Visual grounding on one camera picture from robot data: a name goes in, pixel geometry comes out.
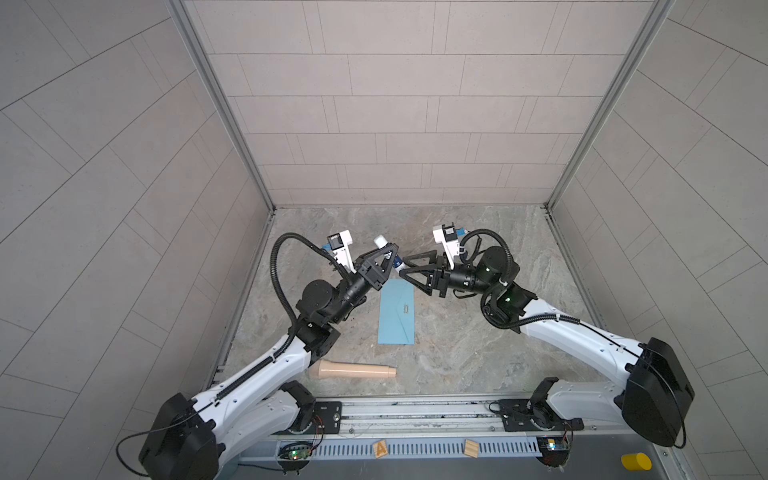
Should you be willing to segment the teal paper envelope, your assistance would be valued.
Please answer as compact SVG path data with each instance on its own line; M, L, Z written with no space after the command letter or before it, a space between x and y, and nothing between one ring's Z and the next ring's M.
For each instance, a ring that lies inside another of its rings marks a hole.
M406 280L390 279L381 289L378 343L413 345L414 332L414 286Z

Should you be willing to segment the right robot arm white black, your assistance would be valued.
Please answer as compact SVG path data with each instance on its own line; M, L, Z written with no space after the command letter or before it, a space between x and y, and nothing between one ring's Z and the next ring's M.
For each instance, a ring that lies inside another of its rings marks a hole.
M542 431L575 430L578 422L624 424L651 443L682 449L695 391L674 351L656 337L646 342L603 330L564 313L515 281L520 271L505 240L489 229L433 232L440 250L402 258L398 272L426 295L478 298L493 327L559 348L603 376L592 383L542 380L524 404L498 401L492 412Z

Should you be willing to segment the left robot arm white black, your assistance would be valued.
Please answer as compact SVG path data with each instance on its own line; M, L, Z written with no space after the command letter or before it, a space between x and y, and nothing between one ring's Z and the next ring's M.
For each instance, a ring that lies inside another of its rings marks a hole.
M282 245L295 240L326 260L340 275L337 285L318 279L301 299L288 301L278 274ZM290 327L265 354L222 383L192 398L177 393L160 407L152 427L142 432L138 468L117 457L129 472L148 479L213 479L222 467L263 437L302 430L311 421L314 396L296 376L326 355L340 336L335 324L362 305L371 290L389 279L398 247L391 242L360 255L347 270L326 249L298 233L275 241L269 274Z

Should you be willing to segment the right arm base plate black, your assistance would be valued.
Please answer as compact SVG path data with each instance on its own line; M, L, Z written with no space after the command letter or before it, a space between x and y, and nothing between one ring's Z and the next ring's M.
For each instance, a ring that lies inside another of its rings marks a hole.
M506 432L565 432L585 428L581 418L563 419L546 402L500 399L491 402L488 409L501 418Z

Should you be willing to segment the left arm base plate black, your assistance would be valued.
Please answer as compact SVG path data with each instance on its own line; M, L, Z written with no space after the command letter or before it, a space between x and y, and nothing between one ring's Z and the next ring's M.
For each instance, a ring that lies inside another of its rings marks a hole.
M340 401L320 401L302 405L298 416L287 429L293 435L338 434L343 404Z

